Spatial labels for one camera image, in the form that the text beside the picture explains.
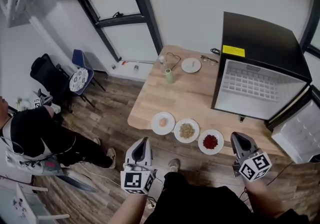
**white plate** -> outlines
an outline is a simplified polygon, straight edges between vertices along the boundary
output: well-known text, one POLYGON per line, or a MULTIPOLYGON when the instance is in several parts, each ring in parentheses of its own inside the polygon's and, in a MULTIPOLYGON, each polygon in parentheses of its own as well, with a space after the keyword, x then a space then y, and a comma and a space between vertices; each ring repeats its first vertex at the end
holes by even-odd
POLYGON ((199 124, 195 120, 187 118, 187 119, 182 119, 179 122, 177 122, 175 127, 174 127, 173 132, 174 132, 175 138, 178 141, 180 141, 182 143, 191 143, 191 142, 194 142, 198 138, 199 133, 200 133, 200 128, 199 128, 199 124), (194 129, 194 134, 193 134, 192 137, 190 137, 190 138, 180 137, 180 126, 182 124, 190 124, 190 125, 192 125, 192 127, 194 129))
POLYGON ((186 58, 182 61, 181 68, 187 73, 194 73, 201 68, 201 62, 196 58, 186 58))
POLYGON ((153 118, 151 120, 152 130, 156 134, 159 134, 159 135, 166 135, 166 134, 172 132, 172 130, 175 127, 175 124, 176 124, 176 121, 175 121, 174 116, 168 112, 157 113, 153 116, 153 118), (164 126, 164 127, 160 126, 160 120, 162 118, 168 119, 168 122, 167 122, 166 126, 164 126))
POLYGON ((213 129, 205 130, 203 133, 201 133, 199 140, 198 140, 199 149, 207 155, 215 155, 215 154, 219 153, 222 150, 222 148, 224 147, 224 143, 225 143, 225 140, 224 140, 224 137, 221 134, 221 132, 218 130, 213 130, 213 129), (218 140, 218 145, 214 149, 207 149, 204 146, 204 140, 207 135, 213 135, 218 140))

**egg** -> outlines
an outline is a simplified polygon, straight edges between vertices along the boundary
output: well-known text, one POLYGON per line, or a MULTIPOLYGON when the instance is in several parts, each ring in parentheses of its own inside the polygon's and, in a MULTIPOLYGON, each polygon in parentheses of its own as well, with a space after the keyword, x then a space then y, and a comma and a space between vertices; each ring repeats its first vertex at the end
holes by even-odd
POLYGON ((165 127, 167 124, 168 124, 168 119, 166 119, 166 118, 161 118, 160 119, 159 125, 161 127, 165 127))

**shoe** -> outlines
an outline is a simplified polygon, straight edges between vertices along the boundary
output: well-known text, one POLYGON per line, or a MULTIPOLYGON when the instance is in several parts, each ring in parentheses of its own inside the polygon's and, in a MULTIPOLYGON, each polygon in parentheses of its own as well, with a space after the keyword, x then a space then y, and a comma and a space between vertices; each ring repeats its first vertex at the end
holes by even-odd
POLYGON ((172 159, 169 164, 169 173, 177 173, 180 169, 180 160, 179 159, 172 159))
POLYGON ((97 143, 99 146, 101 146, 101 140, 99 138, 94 138, 93 142, 97 143))
POLYGON ((116 151, 113 147, 110 147, 106 153, 107 157, 112 159, 112 164, 109 169, 114 169, 116 167, 116 151))

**wire shelf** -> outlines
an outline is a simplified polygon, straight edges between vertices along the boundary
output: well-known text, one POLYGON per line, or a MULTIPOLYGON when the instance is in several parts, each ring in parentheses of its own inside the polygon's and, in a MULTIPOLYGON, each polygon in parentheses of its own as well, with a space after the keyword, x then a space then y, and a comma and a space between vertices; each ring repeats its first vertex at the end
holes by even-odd
POLYGON ((279 101, 278 79, 238 68, 227 68, 222 90, 266 101, 279 101))

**dried cranberries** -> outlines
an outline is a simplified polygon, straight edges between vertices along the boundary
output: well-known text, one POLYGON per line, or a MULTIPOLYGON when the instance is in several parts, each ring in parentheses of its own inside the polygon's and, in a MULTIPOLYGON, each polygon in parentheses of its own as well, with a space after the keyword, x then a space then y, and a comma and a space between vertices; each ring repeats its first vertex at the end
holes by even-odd
POLYGON ((213 135, 207 135, 203 140, 203 145, 208 150, 213 150, 218 145, 218 140, 213 135))

